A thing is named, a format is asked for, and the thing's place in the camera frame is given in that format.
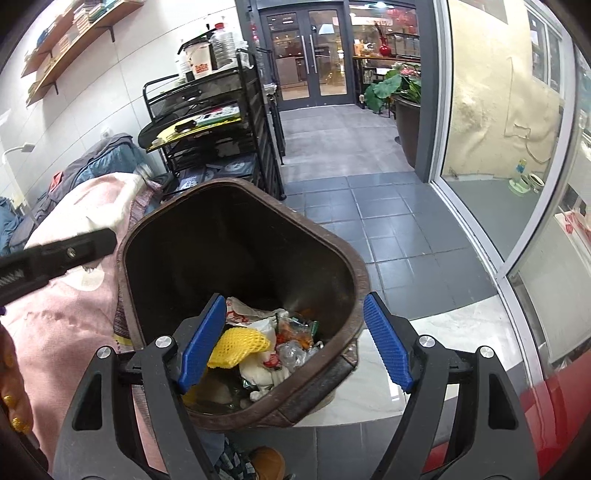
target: metal bolt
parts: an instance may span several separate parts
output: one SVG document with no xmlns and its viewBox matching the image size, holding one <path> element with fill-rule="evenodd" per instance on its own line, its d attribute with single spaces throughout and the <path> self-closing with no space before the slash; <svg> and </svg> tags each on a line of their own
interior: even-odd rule
<svg viewBox="0 0 591 480">
<path fill-rule="evenodd" d="M 429 337 L 429 335 L 423 335 L 421 338 L 419 338 L 418 342 L 425 348 L 431 348 L 433 345 L 435 345 L 435 338 Z"/>
<path fill-rule="evenodd" d="M 111 349 L 108 346 L 103 346 L 99 348 L 99 351 L 96 353 L 98 358 L 107 358 L 111 354 Z"/>
<path fill-rule="evenodd" d="M 484 358 L 493 358 L 495 356 L 495 351 L 489 346 L 481 346 L 480 347 L 480 354 Z"/>
<path fill-rule="evenodd" d="M 166 348 L 166 347 L 170 346 L 170 344 L 172 342 L 173 342 L 172 338 L 170 338 L 168 335 L 164 335 L 164 336 L 156 339 L 156 346 L 158 348 Z"/>
</svg>

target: hand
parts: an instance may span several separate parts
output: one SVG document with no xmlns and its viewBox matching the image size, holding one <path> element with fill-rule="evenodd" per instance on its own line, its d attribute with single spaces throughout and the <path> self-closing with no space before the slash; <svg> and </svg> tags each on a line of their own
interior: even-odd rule
<svg viewBox="0 0 591 480">
<path fill-rule="evenodd" d="M 12 338 L 0 325 L 0 398 L 8 409 L 12 428 L 29 434 L 33 429 L 33 410 L 21 371 Z"/>
</svg>

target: garbage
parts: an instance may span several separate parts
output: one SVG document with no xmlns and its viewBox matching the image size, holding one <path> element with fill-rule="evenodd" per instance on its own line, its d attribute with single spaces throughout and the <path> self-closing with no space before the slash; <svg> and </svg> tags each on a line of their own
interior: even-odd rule
<svg viewBox="0 0 591 480">
<path fill-rule="evenodd" d="M 226 328 L 207 366 L 238 366 L 242 394 L 232 394 L 231 404 L 240 408 L 267 395 L 323 347 L 314 343 L 318 322 L 285 309 L 253 309 L 235 297 L 226 299 Z"/>
<path fill-rule="evenodd" d="M 261 332 L 251 328 L 231 328 L 217 341 L 209 357 L 209 368 L 233 368 L 249 354 L 265 352 L 271 342 Z"/>
</svg>

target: shelf bracket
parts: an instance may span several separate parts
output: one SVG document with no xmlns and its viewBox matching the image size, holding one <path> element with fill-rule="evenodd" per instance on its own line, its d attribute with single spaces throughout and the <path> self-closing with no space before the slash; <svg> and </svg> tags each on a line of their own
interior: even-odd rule
<svg viewBox="0 0 591 480">
<path fill-rule="evenodd" d="M 110 25 L 108 27 L 97 27 L 97 28 L 106 28 L 107 30 L 109 30 L 109 32 L 111 32 L 111 42 L 115 43 L 115 32 L 113 31 L 112 25 Z"/>
</svg>

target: blue gripper pad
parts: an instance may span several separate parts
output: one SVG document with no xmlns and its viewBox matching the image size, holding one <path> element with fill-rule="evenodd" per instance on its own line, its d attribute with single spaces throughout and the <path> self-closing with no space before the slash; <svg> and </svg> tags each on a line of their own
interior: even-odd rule
<svg viewBox="0 0 591 480">
<path fill-rule="evenodd" d="M 386 313 L 372 294 L 367 295 L 363 302 L 363 318 L 378 347 L 390 379 L 409 393 L 414 380 L 410 374 L 407 351 L 390 325 Z"/>
<path fill-rule="evenodd" d="M 220 295 L 206 313 L 197 332 L 183 352 L 183 363 L 177 381 L 183 394 L 201 380 L 225 323 L 226 300 Z"/>
</svg>

